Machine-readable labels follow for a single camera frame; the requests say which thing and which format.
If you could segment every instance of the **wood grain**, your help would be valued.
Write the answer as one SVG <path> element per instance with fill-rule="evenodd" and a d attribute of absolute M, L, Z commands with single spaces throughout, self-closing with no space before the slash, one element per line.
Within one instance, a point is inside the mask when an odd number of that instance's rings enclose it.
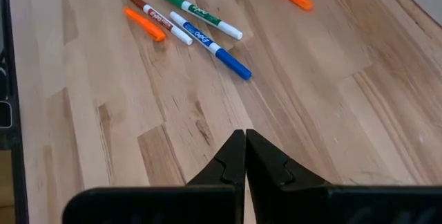
<path fill-rule="evenodd" d="M 198 44 L 152 41 L 127 0 L 11 0 L 31 223 L 91 187 L 184 184 L 235 129 L 333 183 L 442 183 L 442 30 L 414 2 L 189 1 L 244 32 L 183 13 L 251 81 Z"/>

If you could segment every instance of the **blue marker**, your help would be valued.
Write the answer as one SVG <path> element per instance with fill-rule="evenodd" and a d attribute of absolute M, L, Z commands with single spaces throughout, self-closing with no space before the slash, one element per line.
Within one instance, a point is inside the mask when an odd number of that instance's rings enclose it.
<path fill-rule="evenodd" d="M 207 48 L 213 55 L 215 55 L 221 62 L 224 62 L 231 70 L 235 71 L 242 79 L 248 80 L 251 77 L 251 72 L 248 68 L 242 65 L 235 57 L 231 56 L 225 49 L 221 48 L 214 41 L 208 38 L 203 32 L 195 28 L 183 17 L 176 12 L 171 12 L 171 18 L 181 28 L 185 29 L 193 38 L 199 41 L 205 48 Z"/>

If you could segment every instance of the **marker label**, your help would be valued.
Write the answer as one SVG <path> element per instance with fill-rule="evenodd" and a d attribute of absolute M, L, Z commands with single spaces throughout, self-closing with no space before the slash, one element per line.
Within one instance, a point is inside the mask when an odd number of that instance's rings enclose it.
<path fill-rule="evenodd" d="M 150 8 L 147 11 L 147 14 L 149 16 L 151 16 L 154 20 L 156 20 L 158 23 L 160 23 L 162 26 L 164 26 L 166 29 L 168 29 L 169 31 L 172 30 L 173 26 L 167 20 L 165 20 L 163 17 L 161 17 L 161 15 L 158 14 L 158 12 L 154 11 L 152 8 Z"/>
<path fill-rule="evenodd" d="M 218 18 L 210 15 L 207 11 L 205 11 L 195 5 L 190 5 L 187 10 L 189 10 L 192 13 L 195 13 L 196 15 L 202 17 L 203 19 L 206 19 L 207 21 L 215 24 L 216 26 L 221 22 L 221 19 L 218 19 Z"/>
<path fill-rule="evenodd" d="M 183 27 L 189 31 L 198 41 L 202 42 L 205 46 L 209 47 L 213 41 L 210 40 L 206 35 L 202 34 L 198 29 L 193 27 L 189 22 L 183 24 Z"/>

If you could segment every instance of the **wooden table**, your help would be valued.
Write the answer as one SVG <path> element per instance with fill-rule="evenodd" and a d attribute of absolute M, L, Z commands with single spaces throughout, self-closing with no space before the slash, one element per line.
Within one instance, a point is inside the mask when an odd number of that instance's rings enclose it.
<path fill-rule="evenodd" d="M 31 223 L 91 187 L 184 184 L 235 129 L 333 183 L 442 183 L 442 30 L 412 1 L 189 1 L 243 31 L 182 12 L 251 81 L 198 44 L 155 43 L 127 0 L 10 0 Z"/>

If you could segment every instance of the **green marker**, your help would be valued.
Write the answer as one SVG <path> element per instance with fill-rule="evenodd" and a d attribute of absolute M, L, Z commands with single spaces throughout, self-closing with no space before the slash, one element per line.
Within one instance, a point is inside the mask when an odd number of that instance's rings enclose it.
<path fill-rule="evenodd" d="M 174 5 L 180 7 L 181 9 L 187 11 L 188 13 L 194 15 L 195 17 L 205 21 L 206 23 L 218 28 L 222 32 L 235 37 L 238 40 L 241 40 L 242 38 L 242 32 L 240 32 L 235 27 L 231 26 L 230 24 L 222 21 L 221 19 L 218 19 L 217 17 L 214 17 L 210 15 L 207 11 L 199 8 L 196 5 L 193 5 L 192 3 L 185 1 L 185 0 L 167 0 Z"/>

